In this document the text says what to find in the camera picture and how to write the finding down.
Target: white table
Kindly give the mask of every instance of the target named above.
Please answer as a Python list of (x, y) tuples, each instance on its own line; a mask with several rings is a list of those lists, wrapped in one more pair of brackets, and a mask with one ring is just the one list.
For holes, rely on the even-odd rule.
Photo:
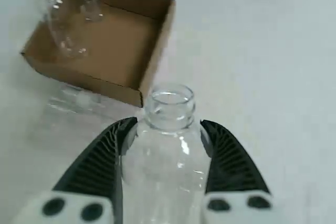
[[(0, 1), (2, 223), (75, 158), (26, 141), (59, 87), (19, 55), (39, 19), (35, 7), (34, 0)], [(177, 0), (156, 76), (189, 85), (199, 115), (241, 141), (288, 206), (288, 223), (334, 223), (335, 17), (336, 0)]]

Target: white tablecloth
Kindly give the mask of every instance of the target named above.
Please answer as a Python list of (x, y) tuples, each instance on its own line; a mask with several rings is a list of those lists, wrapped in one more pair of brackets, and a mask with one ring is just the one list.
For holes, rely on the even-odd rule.
[[(336, 0), (176, 1), (155, 82), (195, 91), (198, 114), (241, 141), (288, 223), (334, 223)], [(39, 19), (35, 2), (0, 1), (2, 223), (75, 158), (26, 140), (59, 87), (19, 55)]]

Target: bottle opening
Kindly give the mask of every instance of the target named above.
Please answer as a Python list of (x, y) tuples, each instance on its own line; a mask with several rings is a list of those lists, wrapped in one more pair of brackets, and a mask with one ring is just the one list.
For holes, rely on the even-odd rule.
[(165, 83), (154, 87), (145, 105), (145, 118), (158, 129), (177, 130), (193, 122), (194, 110), (194, 92), (190, 88)]
[(193, 100), (194, 92), (184, 85), (165, 83), (154, 87), (151, 97), (162, 104), (178, 105)]

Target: clear plastic bottle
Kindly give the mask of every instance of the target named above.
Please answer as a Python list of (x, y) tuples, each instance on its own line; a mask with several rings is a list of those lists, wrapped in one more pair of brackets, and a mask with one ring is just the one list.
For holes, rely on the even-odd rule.
[(153, 89), (144, 118), (122, 147), (125, 224), (185, 224), (198, 218), (212, 146), (194, 111), (188, 87), (168, 83)]
[(83, 20), (99, 21), (102, 14), (97, 0), (72, 2), (70, 0), (42, 0), (41, 8), (50, 33), (62, 54), (71, 58), (87, 55), (87, 48), (83, 45), (81, 38), (69, 33), (71, 27), (69, 17), (78, 12), (83, 16)]

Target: open cardboard box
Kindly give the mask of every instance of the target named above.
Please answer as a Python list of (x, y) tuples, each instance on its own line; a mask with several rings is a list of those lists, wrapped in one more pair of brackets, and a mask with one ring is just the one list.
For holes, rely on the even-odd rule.
[(83, 20), (79, 12), (67, 17), (69, 32), (80, 35), (88, 48), (86, 57), (64, 60), (46, 22), (38, 24), (22, 55), (45, 76), (143, 106), (169, 35), (175, 1), (98, 1), (101, 21)]

